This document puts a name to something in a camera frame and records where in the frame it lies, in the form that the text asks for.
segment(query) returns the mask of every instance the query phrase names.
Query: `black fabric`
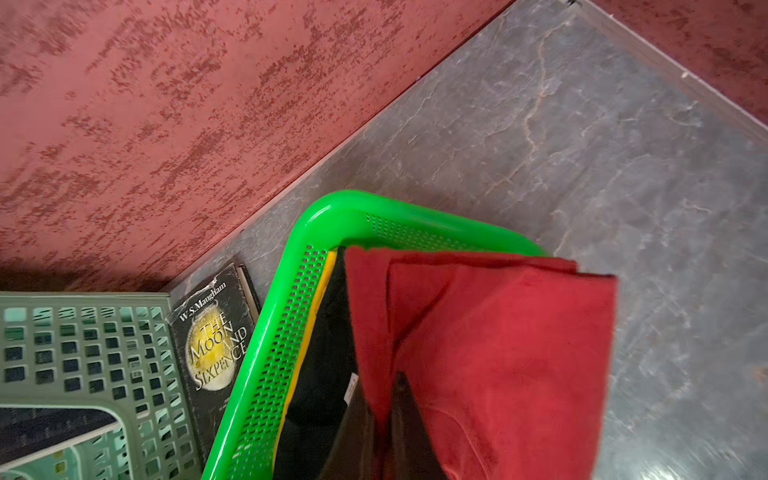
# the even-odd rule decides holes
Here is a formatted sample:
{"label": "black fabric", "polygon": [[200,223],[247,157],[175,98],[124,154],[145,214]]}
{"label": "black fabric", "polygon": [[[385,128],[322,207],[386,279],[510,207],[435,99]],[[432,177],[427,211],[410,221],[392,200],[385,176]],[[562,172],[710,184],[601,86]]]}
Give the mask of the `black fabric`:
{"label": "black fabric", "polygon": [[390,423],[392,456],[397,480],[447,480],[424,427],[419,406],[405,373],[392,387]]}
{"label": "black fabric", "polygon": [[375,424],[362,384],[358,382],[328,461],[317,480],[371,480]]}
{"label": "black fabric", "polygon": [[344,251],[339,249],[277,445],[275,480],[314,480],[328,459],[357,373]]}

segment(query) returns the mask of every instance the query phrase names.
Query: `red cloth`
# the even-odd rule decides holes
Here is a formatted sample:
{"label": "red cloth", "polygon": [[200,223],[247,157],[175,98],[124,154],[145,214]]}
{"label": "red cloth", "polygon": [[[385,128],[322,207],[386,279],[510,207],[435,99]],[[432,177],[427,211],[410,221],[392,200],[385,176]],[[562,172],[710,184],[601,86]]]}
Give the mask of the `red cloth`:
{"label": "red cloth", "polygon": [[617,280],[559,258],[346,251],[363,392],[386,438],[396,372],[449,478],[588,479]]}

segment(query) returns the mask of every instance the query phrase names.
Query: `gray marble floor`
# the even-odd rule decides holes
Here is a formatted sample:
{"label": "gray marble floor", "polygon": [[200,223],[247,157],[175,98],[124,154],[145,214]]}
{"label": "gray marble floor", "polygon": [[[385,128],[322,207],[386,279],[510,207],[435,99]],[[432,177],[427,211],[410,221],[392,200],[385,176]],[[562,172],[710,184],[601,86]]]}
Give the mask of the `gray marble floor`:
{"label": "gray marble floor", "polygon": [[621,278],[594,477],[768,478],[768,153],[555,0],[519,0],[172,292],[265,296],[290,228],[356,188]]}

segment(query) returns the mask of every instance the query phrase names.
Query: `book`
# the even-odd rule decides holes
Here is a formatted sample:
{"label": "book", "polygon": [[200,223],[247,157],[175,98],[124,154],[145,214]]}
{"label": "book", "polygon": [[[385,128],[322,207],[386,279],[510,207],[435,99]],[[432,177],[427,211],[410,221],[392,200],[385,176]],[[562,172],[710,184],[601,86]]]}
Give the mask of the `book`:
{"label": "book", "polygon": [[168,317],[203,463],[214,444],[259,309],[244,266],[231,263]]}

